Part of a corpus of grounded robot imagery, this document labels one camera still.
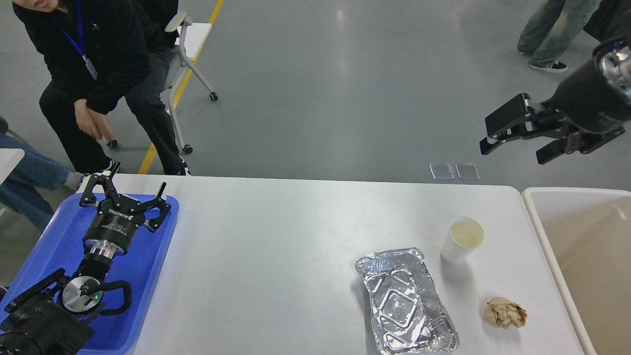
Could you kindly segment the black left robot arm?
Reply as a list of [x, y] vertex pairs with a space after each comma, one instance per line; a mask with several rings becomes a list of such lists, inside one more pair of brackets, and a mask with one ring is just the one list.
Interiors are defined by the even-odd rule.
[[140, 334], [178, 202], [91, 175], [54, 213], [1, 303], [3, 355], [123, 355]]

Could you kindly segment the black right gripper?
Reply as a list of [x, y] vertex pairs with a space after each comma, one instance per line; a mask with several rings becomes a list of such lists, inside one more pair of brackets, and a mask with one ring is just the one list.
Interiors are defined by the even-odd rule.
[[[630, 120], [629, 37], [615, 37], [598, 45], [588, 62], [558, 85], [554, 94], [537, 103], [517, 94], [485, 117], [487, 137], [480, 151], [489, 155], [501, 144], [538, 137], [557, 139], [536, 151], [540, 165], [563, 154], [591, 153], [625, 133]], [[568, 120], [582, 131], [567, 133]]]

